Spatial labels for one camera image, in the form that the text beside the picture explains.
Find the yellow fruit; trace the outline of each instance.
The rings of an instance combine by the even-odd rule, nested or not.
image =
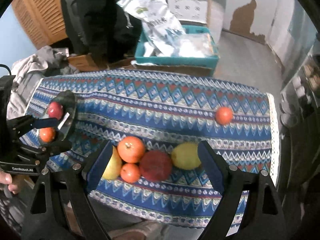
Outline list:
[[[120,175],[122,159],[120,158],[117,148],[112,147],[112,156],[102,175],[104,179],[116,179]]]
[[[201,162],[198,157],[198,144],[186,142],[175,147],[171,153],[173,165],[184,170],[193,170]]]

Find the hand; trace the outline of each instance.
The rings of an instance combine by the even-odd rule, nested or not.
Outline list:
[[[25,175],[16,175],[12,178],[10,174],[0,171],[0,183],[7,184],[9,191],[13,194],[20,192],[21,188],[25,185],[24,179],[26,177]]]

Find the teal plastic bin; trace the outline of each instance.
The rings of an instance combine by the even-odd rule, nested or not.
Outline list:
[[[206,27],[201,26],[195,26],[195,25],[183,25],[183,28],[186,30],[186,33],[209,33],[210,31]],[[147,42],[147,38],[142,32],[137,49],[135,52],[135,58],[137,63],[153,63],[157,65],[164,65],[164,66],[201,66],[205,68],[210,68],[211,73],[213,74],[217,63],[219,61],[219,52],[218,49],[213,41],[213,38],[211,37],[212,47],[214,51],[214,55],[211,57],[205,57],[205,58],[197,58],[197,57],[144,57],[145,49],[144,49],[144,43]]]

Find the blue patterned tablecloth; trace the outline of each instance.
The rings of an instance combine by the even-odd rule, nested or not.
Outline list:
[[[141,138],[148,150],[169,154],[182,142],[207,140],[228,163],[243,171],[270,171],[274,158],[270,118],[276,117],[270,116],[272,96],[256,88],[167,72],[119,69],[81,73],[44,78],[26,114],[39,117],[64,90],[76,94],[78,116],[70,138],[72,151],[48,162],[54,171],[84,161],[102,139],[117,145],[127,135]],[[214,120],[220,106],[234,111],[227,126]],[[39,145],[35,130],[22,141]],[[247,194],[243,192],[233,226],[241,221]],[[101,179],[90,196],[145,219],[195,228],[207,225],[221,198],[201,166],[191,171],[174,168],[170,178],[161,183],[143,177],[133,184],[121,178]]]

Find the wooden louvered door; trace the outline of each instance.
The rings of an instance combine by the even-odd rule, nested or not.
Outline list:
[[[67,37],[60,0],[14,0],[12,8],[37,49]]]

